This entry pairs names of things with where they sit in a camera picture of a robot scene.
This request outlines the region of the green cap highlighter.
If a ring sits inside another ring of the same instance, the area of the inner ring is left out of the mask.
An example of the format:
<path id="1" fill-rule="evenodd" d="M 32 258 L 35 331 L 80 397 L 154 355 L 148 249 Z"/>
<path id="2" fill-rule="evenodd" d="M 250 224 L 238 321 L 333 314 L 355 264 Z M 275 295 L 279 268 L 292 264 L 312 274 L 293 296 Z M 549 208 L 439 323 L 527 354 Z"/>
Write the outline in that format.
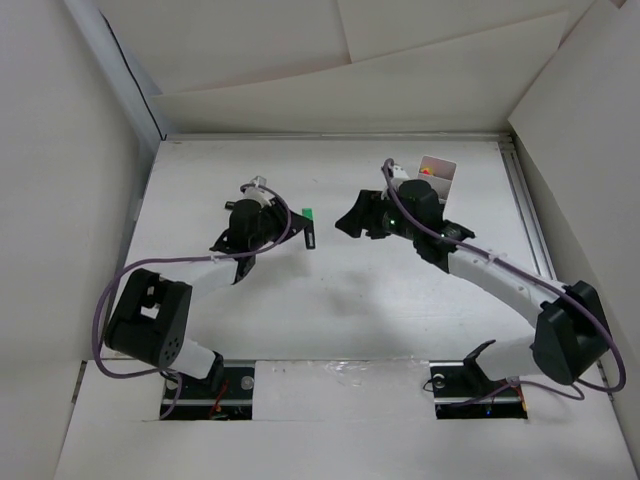
<path id="1" fill-rule="evenodd" d="M 306 249 L 314 250 L 316 248 L 316 237 L 313 210 L 311 208 L 303 208 L 302 216 L 307 220 L 307 224 L 304 228 Z"/>

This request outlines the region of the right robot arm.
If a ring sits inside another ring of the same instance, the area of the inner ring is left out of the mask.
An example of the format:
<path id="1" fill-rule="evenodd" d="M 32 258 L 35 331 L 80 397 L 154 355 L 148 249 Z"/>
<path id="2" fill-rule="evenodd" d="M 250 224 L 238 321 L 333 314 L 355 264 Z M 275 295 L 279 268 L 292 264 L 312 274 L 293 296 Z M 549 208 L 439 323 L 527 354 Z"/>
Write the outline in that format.
<path id="1" fill-rule="evenodd" d="M 391 181 L 384 190 L 360 191 L 335 226 L 352 238 L 404 238 L 423 261 L 482 289 L 529 323 L 530 333 L 508 346 L 486 340 L 466 357 L 462 381 L 471 392 L 483 394 L 499 380 L 528 375 L 560 385 L 580 382 L 613 348 L 597 291 L 584 281 L 552 282 L 509 263 L 443 211 L 428 182 Z"/>

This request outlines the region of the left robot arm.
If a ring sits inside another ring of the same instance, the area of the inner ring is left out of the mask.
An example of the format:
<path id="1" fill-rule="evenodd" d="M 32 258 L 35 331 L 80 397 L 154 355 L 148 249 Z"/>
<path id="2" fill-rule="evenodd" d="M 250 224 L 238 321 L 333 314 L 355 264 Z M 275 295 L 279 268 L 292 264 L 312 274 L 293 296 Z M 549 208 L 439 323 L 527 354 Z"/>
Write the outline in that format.
<path id="1" fill-rule="evenodd" d="M 298 234 L 307 249 L 315 247 L 310 213 L 295 213 L 277 198 L 233 203 L 228 227 L 202 260 L 176 262 L 162 272 L 142 266 L 131 271 L 106 324 L 104 344 L 156 370 L 188 377 L 201 396 L 216 394 L 222 387 L 224 360 L 186 337 L 191 305 L 241 282 L 259 251 Z"/>

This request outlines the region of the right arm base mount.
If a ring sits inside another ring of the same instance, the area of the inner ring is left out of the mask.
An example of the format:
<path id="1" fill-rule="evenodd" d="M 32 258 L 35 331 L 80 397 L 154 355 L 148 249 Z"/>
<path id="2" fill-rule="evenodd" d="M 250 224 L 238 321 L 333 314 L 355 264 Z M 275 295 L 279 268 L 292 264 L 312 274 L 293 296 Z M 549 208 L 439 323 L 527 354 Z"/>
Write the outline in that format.
<path id="1" fill-rule="evenodd" d="M 505 379 L 490 380 L 477 363 L 493 343 L 484 342 L 462 360 L 429 363 L 429 377 L 422 389 L 433 396 L 438 420 L 528 418 L 522 390 Z"/>

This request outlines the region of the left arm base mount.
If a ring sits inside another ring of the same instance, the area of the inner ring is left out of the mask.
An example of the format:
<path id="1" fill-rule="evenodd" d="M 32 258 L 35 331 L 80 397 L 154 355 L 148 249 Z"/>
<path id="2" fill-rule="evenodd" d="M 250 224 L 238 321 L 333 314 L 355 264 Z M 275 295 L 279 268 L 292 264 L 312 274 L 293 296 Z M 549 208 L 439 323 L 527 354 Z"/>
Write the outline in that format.
<path id="1" fill-rule="evenodd" d="M 167 374 L 159 417 L 165 421 L 248 421 L 253 416 L 256 362 L 224 360 L 213 384 L 182 376 L 182 387 Z"/>

